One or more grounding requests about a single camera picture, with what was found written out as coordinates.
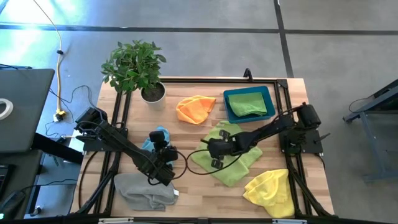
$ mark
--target blue tray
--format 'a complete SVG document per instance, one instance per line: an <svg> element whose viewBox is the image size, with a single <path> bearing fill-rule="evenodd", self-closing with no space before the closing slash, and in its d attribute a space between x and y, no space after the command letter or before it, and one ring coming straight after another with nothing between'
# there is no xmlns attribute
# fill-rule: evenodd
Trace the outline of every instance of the blue tray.
<svg viewBox="0 0 398 224"><path fill-rule="evenodd" d="M228 96L245 93L261 93L266 104L267 114L262 116L256 114L248 114L242 117L236 116L228 103ZM237 90L226 90L224 91L224 104L228 116L228 121L233 124L265 120L275 115L274 104L272 103L271 96L266 86L256 86Z"/></svg>

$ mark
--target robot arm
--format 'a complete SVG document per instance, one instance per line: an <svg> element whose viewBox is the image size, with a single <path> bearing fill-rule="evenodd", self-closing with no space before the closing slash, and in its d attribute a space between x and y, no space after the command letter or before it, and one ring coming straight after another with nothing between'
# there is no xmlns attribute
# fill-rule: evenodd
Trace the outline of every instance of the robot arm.
<svg viewBox="0 0 398 224"><path fill-rule="evenodd" d="M303 103L302 105L292 108L286 112L297 112L298 122L294 121L292 114L278 115L271 123L251 132L241 132L230 135L230 133L221 130L222 139L209 139L209 141L201 140L207 143L210 156L213 158L211 165L220 169L223 166L223 156L238 156L249 152L249 150L257 145L263 139L269 138L283 131L293 130L289 136L290 146L299 146L305 141L305 133L319 127L321 121L312 105Z"/></svg>
<svg viewBox="0 0 398 224"><path fill-rule="evenodd" d="M167 163L178 158L177 150L173 146L167 146L162 131L149 134L155 146L155 149L149 152L138 148L124 137L118 128L110 125L106 113L98 108L88 108L76 122L78 124L75 129L85 133L84 136L78 137L79 140L85 143L100 141L106 146L105 151L126 153L140 172L164 185L168 185L173 179L175 173Z"/></svg>

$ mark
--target towel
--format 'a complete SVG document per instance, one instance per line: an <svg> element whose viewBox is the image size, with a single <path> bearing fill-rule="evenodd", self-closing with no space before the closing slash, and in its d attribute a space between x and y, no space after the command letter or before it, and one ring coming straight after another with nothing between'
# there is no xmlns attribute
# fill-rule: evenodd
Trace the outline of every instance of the towel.
<svg viewBox="0 0 398 224"><path fill-rule="evenodd" d="M263 206L272 218L291 217L294 205L290 194L287 169L267 171L255 177L245 187L243 197Z"/></svg>
<svg viewBox="0 0 398 224"><path fill-rule="evenodd" d="M147 179L142 173L114 176L115 189L131 210L165 211L166 205L173 205L177 201L173 184L152 186Z"/></svg>
<svg viewBox="0 0 398 224"><path fill-rule="evenodd" d="M163 126L158 126L156 127L155 131L163 131L164 133L164 141L168 142L168 146L170 145L170 133L167 129L165 129ZM141 146L141 149L147 150L152 152L152 150L155 149L154 143L150 141L149 137L145 139L144 143ZM173 166L173 161L168 162L167 164L170 164Z"/></svg>
<svg viewBox="0 0 398 224"><path fill-rule="evenodd" d="M220 121L204 138L204 140L209 140L210 138L221 139L220 130L223 129L229 133L236 134L242 132L242 129L237 124L230 124L228 121ZM197 147L197 150L207 149L207 144L201 142ZM241 180L245 175L249 173L249 167L262 155L262 151L258 147L252 148L249 152L243 154L234 164L225 170L221 170L212 174L222 183L228 187L232 187L239 180ZM211 166L211 161L208 151L202 151L192 154L192 161L197 163L199 166L204 168L207 172L216 170ZM227 166L235 160L234 156L224 156L223 163Z"/></svg>
<svg viewBox="0 0 398 224"><path fill-rule="evenodd" d="M207 119L214 107L216 98L206 96L193 96L186 98L177 105L177 117L188 123L200 124Z"/></svg>
<svg viewBox="0 0 398 224"><path fill-rule="evenodd" d="M266 104L261 93L234 94L228 96L228 103L236 116L267 114Z"/></svg>

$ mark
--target potted plant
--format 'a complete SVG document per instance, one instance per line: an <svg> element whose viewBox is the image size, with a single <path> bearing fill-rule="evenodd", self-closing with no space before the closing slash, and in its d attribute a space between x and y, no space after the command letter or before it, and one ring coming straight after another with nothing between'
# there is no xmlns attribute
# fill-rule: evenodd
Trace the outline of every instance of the potted plant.
<svg viewBox="0 0 398 224"><path fill-rule="evenodd" d="M155 43L133 40L133 45L118 42L110 59L102 64L104 82L110 82L117 92L141 91L142 99L153 109L165 106L166 88L160 82L160 66L166 58L155 51L161 50Z"/></svg>

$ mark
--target gray floor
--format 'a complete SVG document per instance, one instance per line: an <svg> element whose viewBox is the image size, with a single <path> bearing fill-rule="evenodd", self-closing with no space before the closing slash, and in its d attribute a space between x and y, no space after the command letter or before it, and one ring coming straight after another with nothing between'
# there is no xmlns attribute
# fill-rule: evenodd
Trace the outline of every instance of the gray floor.
<svg viewBox="0 0 398 224"><path fill-rule="evenodd" d="M9 0L0 14L0 22L36 22L47 19L25 0L21 6ZM271 0L120 0L53 1L40 5L56 24L116 27L224 27L275 29ZM286 29L397 30L398 1L395 0L280 0ZM58 37L53 31L2 30L0 62L55 68ZM286 77L279 34L215 34L161 32L62 32L67 52L61 65L62 96L70 99L72 90L88 85L93 101L101 86L100 65L116 47L116 42L132 39L155 41L167 57L163 75L239 77L249 67L256 77ZM365 184L362 175L375 172L368 142L359 122L347 125L342 117L348 105L369 96L397 78L398 36L377 35L288 35L294 76L304 78L310 102L323 122L320 131L331 132L323 142L326 174L333 206L345 218L397 223L398 180ZM57 89L55 81L53 90ZM56 99L49 95L38 132L51 121ZM75 93L69 105L75 116L88 106L86 90ZM382 123L372 119L373 125ZM396 126L389 128L394 132ZM71 134L72 124L54 124L50 133ZM48 158L40 176L47 180L77 178L78 167L55 164ZM39 203L46 215L66 214L72 199L70 187L48 187L40 193ZM70 197L60 203L43 198Z"/></svg>

